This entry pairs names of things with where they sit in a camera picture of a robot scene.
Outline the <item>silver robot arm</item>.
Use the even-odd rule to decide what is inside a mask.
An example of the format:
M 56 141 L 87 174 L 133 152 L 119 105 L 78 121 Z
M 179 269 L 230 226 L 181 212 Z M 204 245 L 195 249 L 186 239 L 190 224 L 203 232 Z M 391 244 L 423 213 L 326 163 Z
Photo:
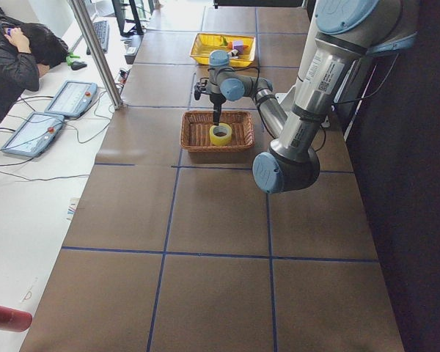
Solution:
M 194 96 L 209 95 L 213 121 L 227 101 L 250 97 L 273 140 L 254 159 L 257 186 L 268 194 L 311 186 L 320 163 L 311 143 L 325 121 L 351 65 L 411 47 L 417 35 L 419 1 L 317 1 L 290 110 L 285 111 L 264 78 L 239 75 L 226 51 L 209 55 L 209 79 Z

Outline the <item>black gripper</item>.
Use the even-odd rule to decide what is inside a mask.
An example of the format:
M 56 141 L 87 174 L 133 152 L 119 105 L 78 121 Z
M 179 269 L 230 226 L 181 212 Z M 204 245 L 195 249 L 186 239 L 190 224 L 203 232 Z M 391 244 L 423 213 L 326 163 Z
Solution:
M 221 118 L 221 107 L 226 102 L 226 98 L 221 93 L 211 92 L 210 102 L 213 104 L 213 124 L 219 125 Z

